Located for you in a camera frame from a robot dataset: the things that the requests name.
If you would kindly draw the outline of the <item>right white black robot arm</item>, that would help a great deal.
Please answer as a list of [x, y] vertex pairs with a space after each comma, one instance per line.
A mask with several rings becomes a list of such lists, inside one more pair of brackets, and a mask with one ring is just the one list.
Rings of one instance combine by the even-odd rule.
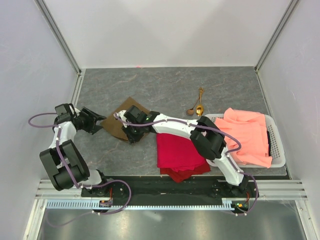
[[122, 123], [122, 131], [130, 143], [139, 142], [147, 133], [170, 134], [190, 140], [209, 165], [220, 169], [233, 196], [240, 197], [247, 191], [250, 178], [231, 155], [242, 148], [241, 142], [221, 131], [208, 117], [181, 119], [157, 111], [145, 113], [134, 105], [113, 116]]

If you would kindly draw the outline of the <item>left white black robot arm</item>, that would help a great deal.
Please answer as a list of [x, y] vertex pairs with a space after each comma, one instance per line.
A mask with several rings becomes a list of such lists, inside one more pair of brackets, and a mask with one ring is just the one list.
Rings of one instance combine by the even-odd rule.
[[44, 169], [57, 191], [72, 187], [85, 189], [89, 194], [106, 196], [110, 185], [103, 173], [89, 169], [74, 143], [78, 131], [94, 135], [103, 127], [98, 122], [106, 119], [86, 107], [77, 109], [71, 103], [55, 107], [54, 137], [48, 149], [39, 154]]

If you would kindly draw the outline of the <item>brown fabric napkin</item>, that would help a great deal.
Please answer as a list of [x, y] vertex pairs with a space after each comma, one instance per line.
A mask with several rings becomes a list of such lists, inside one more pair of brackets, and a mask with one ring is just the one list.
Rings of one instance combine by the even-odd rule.
[[128, 142], [128, 137], [122, 130], [123, 124], [114, 118], [114, 113], [118, 113], [122, 110], [128, 110], [132, 105], [136, 106], [140, 111], [143, 111], [146, 114], [150, 112], [150, 110], [142, 106], [132, 97], [128, 97], [116, 110], [114, 110], [106, 119], [104, 119], [100, 125], [113, 137]]

